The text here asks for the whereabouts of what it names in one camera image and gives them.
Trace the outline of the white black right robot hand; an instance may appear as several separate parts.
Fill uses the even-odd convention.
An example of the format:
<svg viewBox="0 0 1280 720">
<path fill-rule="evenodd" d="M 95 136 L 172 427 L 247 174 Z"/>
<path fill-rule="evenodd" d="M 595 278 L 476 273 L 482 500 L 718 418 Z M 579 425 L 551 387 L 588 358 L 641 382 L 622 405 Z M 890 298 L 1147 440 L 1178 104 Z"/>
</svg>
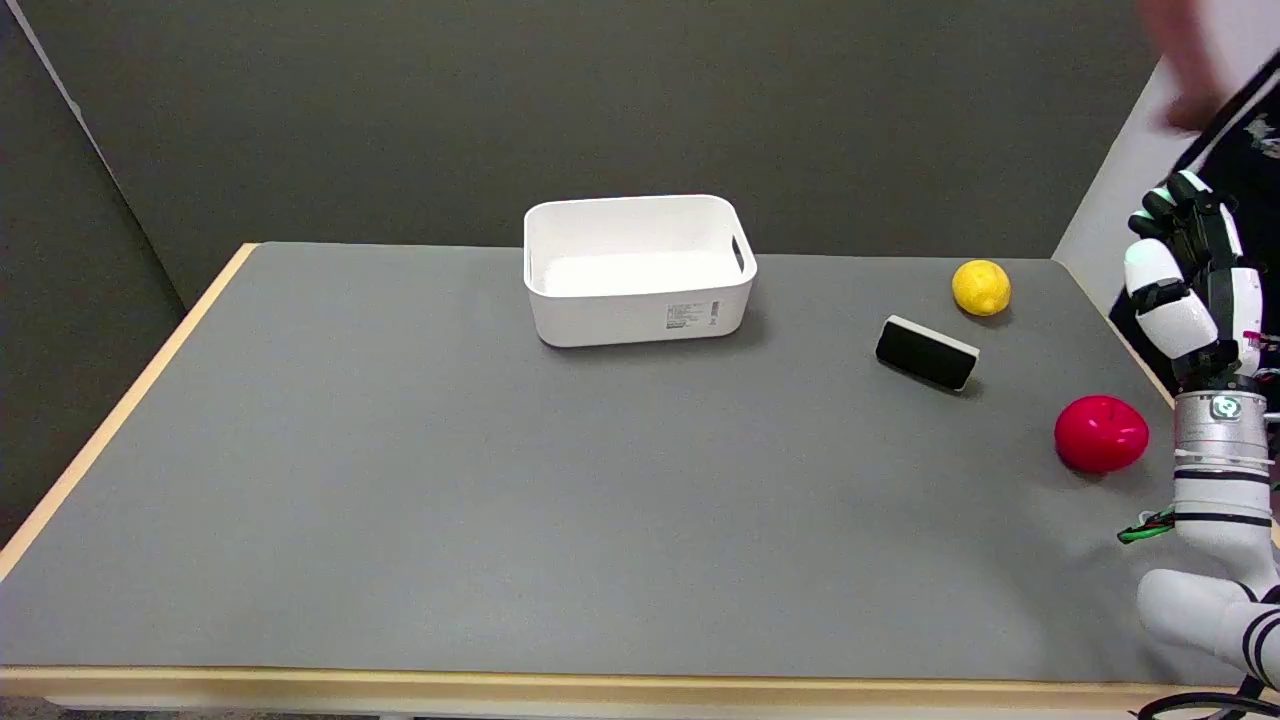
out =
<svg viewBox="0 0 1280 720">
<path fill-rule="evenodd" d="M 1176 396 L 1253 389 L 1262 368 L 1265 292 L 1231 201 L 1193 170 L 1175 170 L 1129 217 L 1124 290 Z"/>
</svg>

